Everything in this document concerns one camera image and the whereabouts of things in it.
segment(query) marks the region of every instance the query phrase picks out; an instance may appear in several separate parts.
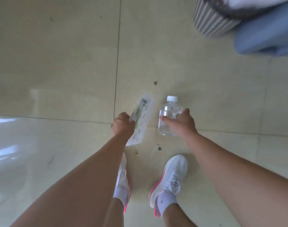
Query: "tile floor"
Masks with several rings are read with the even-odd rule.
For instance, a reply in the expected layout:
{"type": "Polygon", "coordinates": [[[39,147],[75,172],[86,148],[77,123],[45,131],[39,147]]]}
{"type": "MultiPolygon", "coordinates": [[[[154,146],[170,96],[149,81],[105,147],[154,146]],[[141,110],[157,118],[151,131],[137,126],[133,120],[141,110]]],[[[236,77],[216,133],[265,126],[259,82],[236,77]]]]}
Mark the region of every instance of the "tile floor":
{"type": "Polygon", "coordinates": [[[233,34],[203,38],[195,1],[0,0],[0,227],[96,152],[145,92],[156,104],[143,143],[126,149],[126,227],[164,226],[148,192],[179,153],[190,162],[178,197],[188,216],[239,226],[185,144],[157,135],[167,95],[203,135],[288,178],[288,57],[237,55],[233,34]]]}

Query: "blue cloth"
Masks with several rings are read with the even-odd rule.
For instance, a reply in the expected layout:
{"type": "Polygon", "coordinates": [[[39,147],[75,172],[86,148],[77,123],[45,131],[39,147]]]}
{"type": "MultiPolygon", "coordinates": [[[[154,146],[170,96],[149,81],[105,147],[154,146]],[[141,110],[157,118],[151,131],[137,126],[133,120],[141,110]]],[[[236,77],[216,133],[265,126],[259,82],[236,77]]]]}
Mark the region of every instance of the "blue cloth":
{"type": "Polygon", "coordinates": [[[237,53],[288,53],[288,2],[269,13],[239,25],[234,40],[237,53]]]}

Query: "forearm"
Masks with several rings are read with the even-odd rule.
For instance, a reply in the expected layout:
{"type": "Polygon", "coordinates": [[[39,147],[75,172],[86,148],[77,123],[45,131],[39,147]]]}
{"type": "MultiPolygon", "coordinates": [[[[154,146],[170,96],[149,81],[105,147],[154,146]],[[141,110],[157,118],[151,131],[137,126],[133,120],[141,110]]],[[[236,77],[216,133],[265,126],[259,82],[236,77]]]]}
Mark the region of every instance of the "forearm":
{"type": "Polygon", "coordinates": [[[117,134],[45,191],[12,227],[101,226],[128,136],[117,134]]]}
{"type": "Polygon", "coordinates": [[[197,134],[188,147],[241,226],[288,226],[288,180],[197,134]]]}

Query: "striped basket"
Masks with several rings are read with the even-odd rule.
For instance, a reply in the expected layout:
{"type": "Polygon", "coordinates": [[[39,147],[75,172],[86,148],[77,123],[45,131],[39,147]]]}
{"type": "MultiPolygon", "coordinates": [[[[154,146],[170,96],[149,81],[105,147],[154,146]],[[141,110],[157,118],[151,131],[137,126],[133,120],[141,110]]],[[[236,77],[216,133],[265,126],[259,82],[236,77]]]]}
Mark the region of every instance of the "striped basket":
{"type": "Polygon", "coordinates": [[[215,11],[206,0],[197,0],[193,12],[194,26],[207,37],[220,37],[241,21],[228,19],[215,11]]]}

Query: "leg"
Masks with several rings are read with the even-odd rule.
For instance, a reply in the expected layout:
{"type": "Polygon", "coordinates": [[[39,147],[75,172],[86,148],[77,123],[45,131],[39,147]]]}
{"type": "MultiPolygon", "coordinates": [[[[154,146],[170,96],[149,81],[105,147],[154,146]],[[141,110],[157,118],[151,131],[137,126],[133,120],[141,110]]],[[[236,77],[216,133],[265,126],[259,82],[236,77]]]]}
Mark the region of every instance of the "leg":
{"type": "Polygon", "coordinates": [[[104,227],[123,227],[124,226],[124,207],[118,198],[112,198],[111,204],[106,215],[104,227]]]}
{"type": "Polygon", "coordinates": [[[181,181],[187,173],[188,163],[184,155],[176,155],[165,165],[163,177],[152,187],[149,204],[156,217],[162,216],[167,227],[196,225],[186,216],[177,203],[181,181]]]}
{"type": "Polygon", "coordinates": [[[127,204],[131,195],[131,186],[127,179],[127,159],[125,153],[121,160],[119,167],[117,183],[111,204],[109,206],[106,218],[104,221],[104,227],[123,227],[124,216],[123,212],[126,212],[127,204]]]}
{"type": "Polygon", "coordinates": [[[170,204],[165,209],[163,214],[164,222],[166,227],[197,227],[184,213],[181,207],[176,204],[170,204]]]}

